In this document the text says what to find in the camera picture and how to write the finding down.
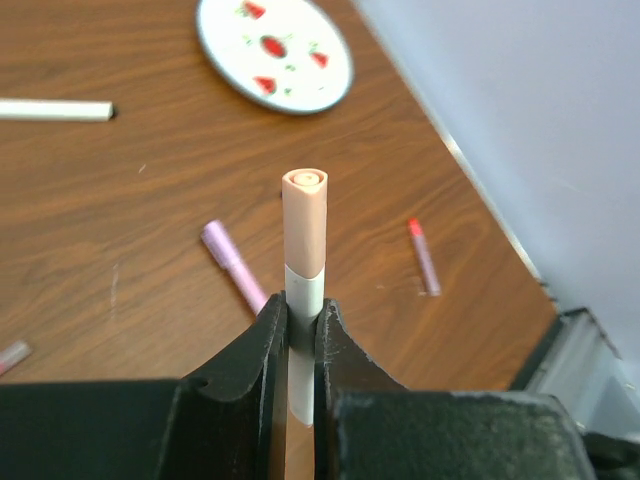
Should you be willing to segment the white marker with black end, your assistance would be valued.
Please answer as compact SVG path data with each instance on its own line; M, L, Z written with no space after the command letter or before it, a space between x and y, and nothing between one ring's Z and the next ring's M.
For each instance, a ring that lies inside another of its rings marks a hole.
M2 98L1 119L106 122L117 113L112 102Z

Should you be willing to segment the white thin pen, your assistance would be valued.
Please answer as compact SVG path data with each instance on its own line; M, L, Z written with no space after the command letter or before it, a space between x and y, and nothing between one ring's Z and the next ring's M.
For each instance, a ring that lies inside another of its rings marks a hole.
M288 402L292 414L305 426L313 424L315 334L324 303L324 283L324 270L307 279L285 266Z

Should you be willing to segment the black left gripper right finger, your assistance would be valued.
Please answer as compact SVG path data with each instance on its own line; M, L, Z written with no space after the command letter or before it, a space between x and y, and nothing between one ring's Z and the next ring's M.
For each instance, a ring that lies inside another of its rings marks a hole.
M552 397L420 391L348 333L334 300L317 320L318 479L594 479L578 430Z

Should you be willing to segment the pink highlighter pen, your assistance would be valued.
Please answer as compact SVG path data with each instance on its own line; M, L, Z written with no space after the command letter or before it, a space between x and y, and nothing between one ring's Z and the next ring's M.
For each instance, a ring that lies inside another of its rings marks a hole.
M267 296L219 220L207 223L201 239L218 265L232 278L254 315L267 303Z

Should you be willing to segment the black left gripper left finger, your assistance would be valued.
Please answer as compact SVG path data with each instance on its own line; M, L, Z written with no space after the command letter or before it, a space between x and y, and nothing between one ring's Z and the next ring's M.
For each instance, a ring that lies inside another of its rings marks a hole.
M182 378L7 384L5 479L281 479L287 306Z

